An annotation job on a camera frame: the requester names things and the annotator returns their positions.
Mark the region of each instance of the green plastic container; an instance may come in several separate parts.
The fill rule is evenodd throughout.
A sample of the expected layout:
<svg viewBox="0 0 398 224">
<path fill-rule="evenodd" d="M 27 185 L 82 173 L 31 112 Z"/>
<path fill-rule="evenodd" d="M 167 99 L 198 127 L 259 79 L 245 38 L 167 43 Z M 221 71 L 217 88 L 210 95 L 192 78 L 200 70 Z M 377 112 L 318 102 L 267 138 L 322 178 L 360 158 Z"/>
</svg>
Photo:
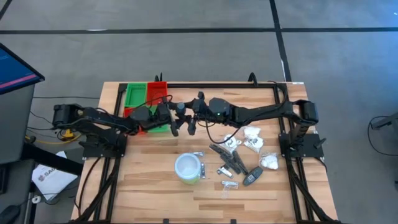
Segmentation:
<svg viewBox="0 0 398 224">
<path fill-rule="evenodd" d="M 156 107 L 157 106 L 152 106 L 151 108 L 149 108 L 149 110 L 150 110 L 150 112 L 152 112 L 152 114 L 155 113 Z M 164 133 L 164 132 L 167 132 L 169 130 L 170 130 L 170 128 L 169 128 L 168 124 L 165 124 L 165 125 L 160 126 L 158 128 L 154 128 L 154 129 L 149 130 L 148 133 Z"/>
<path fill-rule="evenodd" d="M 145 103 L 147 98 L 147 83 L 129 83 L 127 85 L 125 107 L 137 107 Z"/>
</svg>

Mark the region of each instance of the monitor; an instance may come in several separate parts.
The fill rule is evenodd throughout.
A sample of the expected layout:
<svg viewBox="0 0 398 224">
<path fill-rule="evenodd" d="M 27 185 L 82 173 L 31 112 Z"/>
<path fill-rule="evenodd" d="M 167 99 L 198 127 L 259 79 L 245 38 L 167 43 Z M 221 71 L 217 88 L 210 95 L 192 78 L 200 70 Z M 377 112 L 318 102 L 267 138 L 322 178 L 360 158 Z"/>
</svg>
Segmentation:
<svg viewBox="0 0 398 224">
<path fill-rule="evenodd" d="M 44 81 L 44 76 L 0 43 L 0 95 Z"/>
</svg>

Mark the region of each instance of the yellow cable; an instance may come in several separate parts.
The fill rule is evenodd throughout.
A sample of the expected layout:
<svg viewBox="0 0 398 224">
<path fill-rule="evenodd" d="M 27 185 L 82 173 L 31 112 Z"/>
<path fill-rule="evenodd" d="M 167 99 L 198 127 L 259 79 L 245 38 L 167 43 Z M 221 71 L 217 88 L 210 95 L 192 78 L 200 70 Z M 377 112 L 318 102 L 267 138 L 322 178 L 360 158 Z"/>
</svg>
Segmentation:
<svg viewBox="0 0 398 224">
<path fill-rule="evenodd" d="M 81 134 L 79 134 L 78 136 L 74 137 L 71 140 L 67 140 L 67 141 L 64 141 L 64 142 L 48 142 L 48 141 L 41 141 L 41 140 L 36 140 L 36 141 L 39 142 L 39 143 L 42 143 L 42 144 L 68 144 L 68 143 L 71 143 L 73 141 L 76 141 L 78 138 L 80 138 L 80 136 L 81 136 Z"/>
</svg>

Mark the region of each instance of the black remote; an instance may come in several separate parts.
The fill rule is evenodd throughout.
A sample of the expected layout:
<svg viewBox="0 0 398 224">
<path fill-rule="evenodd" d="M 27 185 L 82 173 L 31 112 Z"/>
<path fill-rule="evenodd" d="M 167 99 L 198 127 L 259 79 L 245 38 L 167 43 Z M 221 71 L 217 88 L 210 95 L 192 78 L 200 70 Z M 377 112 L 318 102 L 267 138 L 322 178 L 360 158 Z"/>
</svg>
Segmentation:
<svg viewBox="0 0 398 224">
<path fill-rule="evenodd" d="M 262 174 L 262 168 L 257 166 L 249 174 L 244 178 L 243 185 L 248 186 L 251 185 L 254 181 L 256 181 L 260 175 Z"/>
</svg>

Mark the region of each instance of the small plastic bag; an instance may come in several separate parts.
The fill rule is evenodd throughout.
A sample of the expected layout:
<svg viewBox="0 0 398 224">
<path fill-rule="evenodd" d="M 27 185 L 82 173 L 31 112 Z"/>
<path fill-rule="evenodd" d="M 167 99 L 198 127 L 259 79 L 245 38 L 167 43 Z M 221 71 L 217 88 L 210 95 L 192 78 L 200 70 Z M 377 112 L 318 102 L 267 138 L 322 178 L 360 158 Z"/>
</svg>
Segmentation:
<svg viewBox="0 0 398 224">
<path fill-rule="evenodd" d="M 227 140 L 231 134 L 227 134 L 224 137 L 224 141 Z M 238 147 L 238 145 L 242 144 L 242 141 L 236 140 L 235 137 L 232 137 L 230 140 L 228 140 L 226 143 L 220 144 L 221 147 L 224 149 L 228 150 L 232 154 L 232 152 Z"/>
<path fill-rule="evenodd" d="M 254 152 L 259 153 L 261 147 L 264 145 L 264 140 L 258 136 L 261 128 L 254 126 L 247 126 L 244 129 L 244 145 L 252 149 Z"/>
<path fill-rule="evenodd" d="M 277 170 L 278 155 L 275 152 L 263 152 L 260 155 L 259 166 L 263 168 Z"/>
<path fill-rule="evenodd" d="M 238 189 L 239 183 L 235 181 L 222 181 L 222 185 L 224 185 L 224 189 L 221 193 L 221 199 L 227 199 L 228 198 L 228 191 L 230 189 Z"/>
</svg>

